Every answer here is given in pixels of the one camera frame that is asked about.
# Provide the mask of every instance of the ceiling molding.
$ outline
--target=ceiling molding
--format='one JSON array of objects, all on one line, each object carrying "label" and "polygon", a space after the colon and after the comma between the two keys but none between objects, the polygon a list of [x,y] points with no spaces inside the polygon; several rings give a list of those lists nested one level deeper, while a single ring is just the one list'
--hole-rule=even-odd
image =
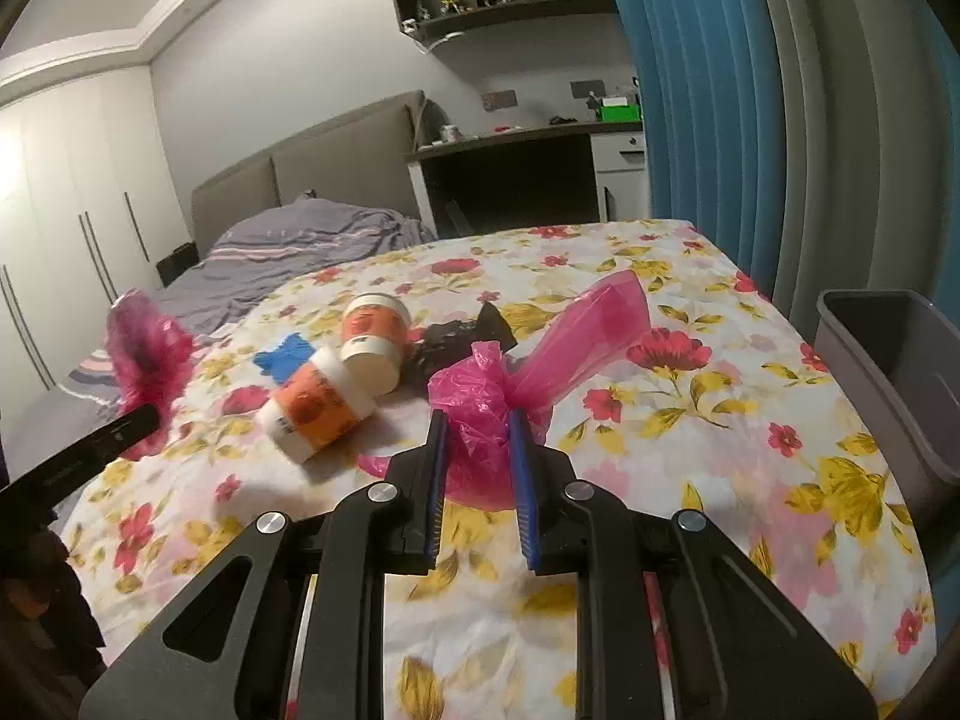
[{"label": "ceiling molding", "polygon": [[138,25],[64,38],[0,60],[0,105],[55,83],[150,62],[219,0],[159,0]]}]

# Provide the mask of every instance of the white wall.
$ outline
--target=white wall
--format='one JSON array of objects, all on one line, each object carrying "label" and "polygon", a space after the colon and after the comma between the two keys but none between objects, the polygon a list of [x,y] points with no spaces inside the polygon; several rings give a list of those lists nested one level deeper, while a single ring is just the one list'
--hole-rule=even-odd
[{"label": "white wall", "polygon": [[[616,15],[492,26],[424,56],[392,0],[222,0],[152,63],[157,116],[184,215],[191,191],[271,143],[366,103],[422,89],[464,130],[587,121],[569,81],[635,75]],[[479,93],[515,89],[488,114]]]}]

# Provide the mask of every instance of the bed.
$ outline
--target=bed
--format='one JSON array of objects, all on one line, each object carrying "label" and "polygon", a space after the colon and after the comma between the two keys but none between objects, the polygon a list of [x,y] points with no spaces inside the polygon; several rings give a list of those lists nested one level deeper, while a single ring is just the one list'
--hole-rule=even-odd
[{"label": "bed", "polygon": [[[200,184],[191,207],[205,259],[157,295],[161,309],[203,346],[294,276],[432,240],[419,223],[403,157],[415,133],[426,142],[442,116],[421,91],[395,95],[316,124]],[[109,359],[94,351],[5,430],[11,478],[109,422],[117,397]],[[61,504],[61,518],[77,497]]]},{"label": "bed", "polygon": [[[359,455],[419,445],[428,405],[397,391],[297,466],[251,418],[272,387],[256,352],[334,343],[354,295],[399,295],[416,327],[483,301],[522,357],[603,274],[632,269],[656,330],[555,408],[549,445],[633,509],[705,511],[889,712],[936,649],[923,557],[896,480],[816,352],[689,223],[546,226],[390,251],[298,275],[210,334],[165,450],[116,461],[64,530],[110,661],[258,514],[329,511],[371,482]],[[436,571],[392,577],[385,715],[572,716],[575,581],[525,567],[512,512],[448,502]]]}]

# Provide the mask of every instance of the gray upholstered headboard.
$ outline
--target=gray upholstered headboard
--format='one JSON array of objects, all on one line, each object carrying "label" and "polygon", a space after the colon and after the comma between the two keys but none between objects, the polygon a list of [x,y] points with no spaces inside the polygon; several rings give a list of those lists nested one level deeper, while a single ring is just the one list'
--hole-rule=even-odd
[{"label": "gray upholstered headboard", "polygon": [[[310,189],[326,199],[419,218],[404,156],[413,149],[414,121],[423,106],[420,91],[365,105],[264,148],[200,184],[193,191],[200,255],[235,223]],[[424,113],[421,143],[430,142],[436,117],[435,111]]]}]

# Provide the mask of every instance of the paper cup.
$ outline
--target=paper cup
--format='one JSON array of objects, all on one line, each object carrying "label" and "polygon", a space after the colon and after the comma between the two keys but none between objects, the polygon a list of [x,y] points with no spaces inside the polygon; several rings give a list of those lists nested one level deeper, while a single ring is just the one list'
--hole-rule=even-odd
[{"label": "paper cup", "polygon": [[373,399],[325,346],[275,389],[257,423],[296,463],[313,457],[373,413]]},{"label": "paper cup", "polygon": [[373,397],[397,387],[409,329],[410,314],[392,295],[360,295],[347,306],[340,359]]}]

